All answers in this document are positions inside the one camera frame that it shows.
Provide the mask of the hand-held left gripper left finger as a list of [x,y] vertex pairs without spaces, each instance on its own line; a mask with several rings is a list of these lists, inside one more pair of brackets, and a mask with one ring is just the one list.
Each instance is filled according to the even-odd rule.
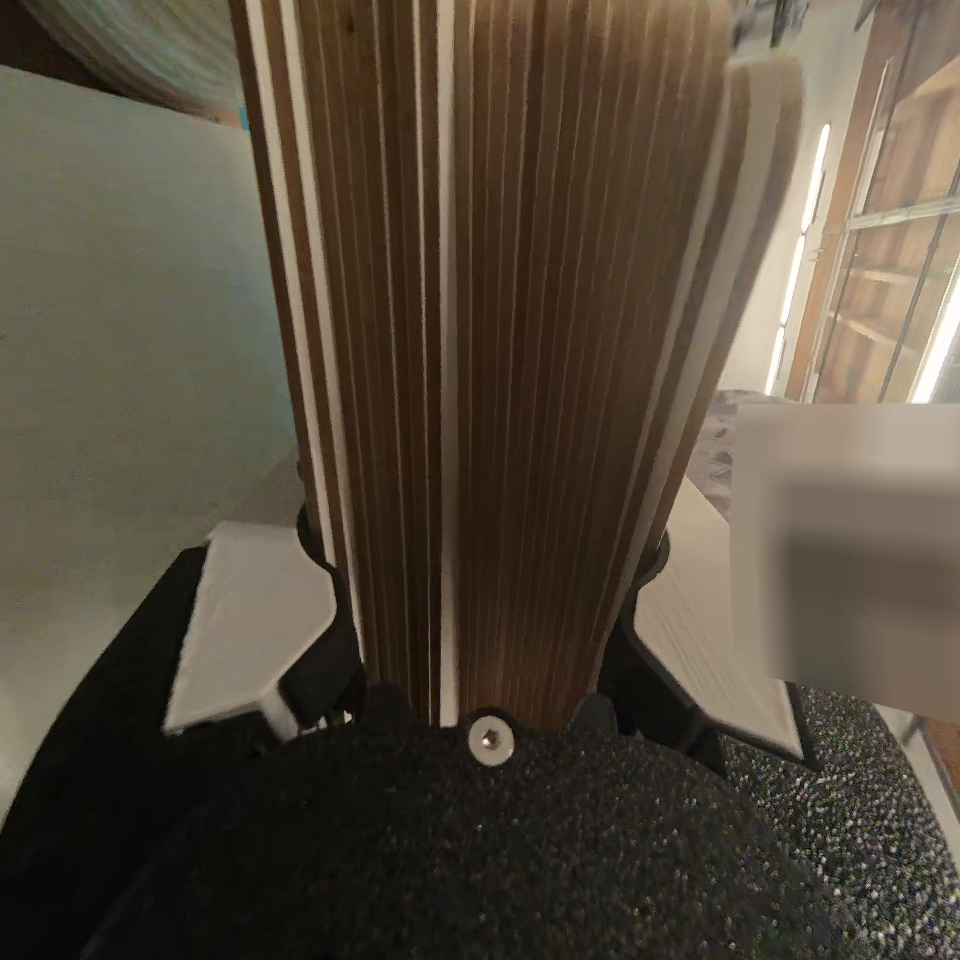
[[206,541],[163,729],[256,714],[291,741],[324,726],[362,672],[346,589],[303,524],[224,521]]

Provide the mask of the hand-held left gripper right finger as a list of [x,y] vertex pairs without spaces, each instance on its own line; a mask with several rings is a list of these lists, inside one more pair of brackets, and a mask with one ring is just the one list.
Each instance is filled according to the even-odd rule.
[[787,762],[809,743],[788,683],[762,676],[736,639],[730,525],[688,478],[681,481],[651,576],[628,601],[626,639],[678,706],[658,738],[704,760],[729,737]]

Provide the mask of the stack of white panels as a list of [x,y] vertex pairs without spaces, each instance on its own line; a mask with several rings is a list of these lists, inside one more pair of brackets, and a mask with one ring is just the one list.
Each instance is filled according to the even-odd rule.
[[732,2],[229,2],[308,531],[432,726],[597,689],[793,175]]

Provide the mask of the grey spattered sweatshirt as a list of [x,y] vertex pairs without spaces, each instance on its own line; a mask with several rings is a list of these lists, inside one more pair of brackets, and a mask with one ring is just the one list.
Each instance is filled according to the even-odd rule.
[[710,402],[688,476],[726,522],[730,519],[738,408],[747,390],[722,390]]

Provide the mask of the ceiling light tube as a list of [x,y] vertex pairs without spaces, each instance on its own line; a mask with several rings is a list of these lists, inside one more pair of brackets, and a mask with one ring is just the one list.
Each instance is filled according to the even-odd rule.
[[787,328],[796,296],[800,271],[803,266],[810,228],[816,217],[818,205],[820,203],[825,174],[826,156],[830,146],[832,128],[833,125],[831,123],[826,123],[821,128],[808,185],[804,195],[804,204],[798,228],[798,238],[794,246],[794,251],[790,262],[790,270],[787,276],[786,289],[778,319],[776,336],[774,339],[774,352],[764,388],[764,393],[767,397],[773,396],[774,388],[776,387],[777,381],[782,373],[785,362]]
[[959,326],[959,262],[954,265],[940,312],[918,367],[910,404],[930,403],[951,355]]

